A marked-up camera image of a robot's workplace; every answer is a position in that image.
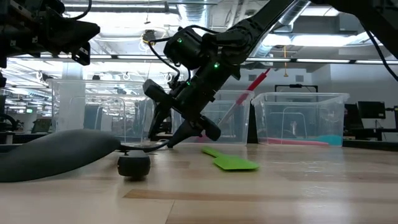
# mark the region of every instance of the spatula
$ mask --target spatula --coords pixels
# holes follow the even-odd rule
[[[238,156],[224,155],[212,147],[205,146],[202,148],[202,152],[215,157],[213,163],[223,170],[254,170],[259,167],[255,162],[239,158]]]

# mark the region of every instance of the plastic storage bin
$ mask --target plastic storage bin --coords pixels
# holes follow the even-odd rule
[[[141,142],[149,130],[153,102],[134,93],[142,89],[135,82],[52,80],[51,86],[55,132],[97,129],[122,142]]]
[[[203,132],[202,138],[191,137],[183,142],[246,145],[248,141],[250,102],[254,98],[254,93],[252,91],[221,90],[215,95],[215,98],[216,100],[207,104],[201,113],[216,123],[221,129],[219,140],[212,141]],[[172,129],[174,132],[184,119],[176,111],[172,111],[172,117]]]
[[[259,143],[341,146],[347,93],[263,93],[256,110]]]

